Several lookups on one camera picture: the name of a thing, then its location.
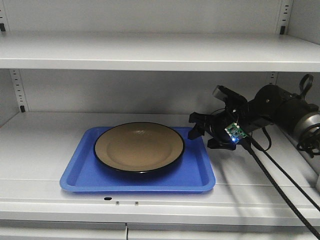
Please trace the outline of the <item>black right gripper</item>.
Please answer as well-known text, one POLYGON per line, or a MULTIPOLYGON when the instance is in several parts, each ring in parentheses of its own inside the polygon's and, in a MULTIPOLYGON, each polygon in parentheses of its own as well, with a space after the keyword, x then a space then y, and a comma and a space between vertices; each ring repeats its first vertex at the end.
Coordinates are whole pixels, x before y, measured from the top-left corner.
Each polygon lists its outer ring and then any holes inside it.
POLYGON ((238 121, 236 108, 229 102, 225 103, 223 110, 215 110, 212 114, 193 112, 189 115, 188 122, 195 125, 187 137, 195 140, 207 132, 211 136, 207 142, 208 148, 235 150, 238 142, 247 136, 238 121))

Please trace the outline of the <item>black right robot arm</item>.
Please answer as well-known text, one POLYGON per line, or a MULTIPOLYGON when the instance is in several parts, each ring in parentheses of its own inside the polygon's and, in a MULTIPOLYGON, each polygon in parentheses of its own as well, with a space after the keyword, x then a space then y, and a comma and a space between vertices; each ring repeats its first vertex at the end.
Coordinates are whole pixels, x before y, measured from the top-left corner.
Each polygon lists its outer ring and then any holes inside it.
POLYGON ((194 140, 205 133, 212 138, 210 149, 235 150, 241 139, 258 129, 275 124, 296 142, 296 149, 311 158, 320 154, 320 110, 316 104, 306 102, 306 94, 313 85, 313 76, 306 74, 299 83, 300 93, 290 93, 268 84, 254 99, 247 101, 242 95, 219 85, 213 95, 224 102, 224 110, 215 114, 193 112, 189 122, 194 124, 188 139, 194 140))

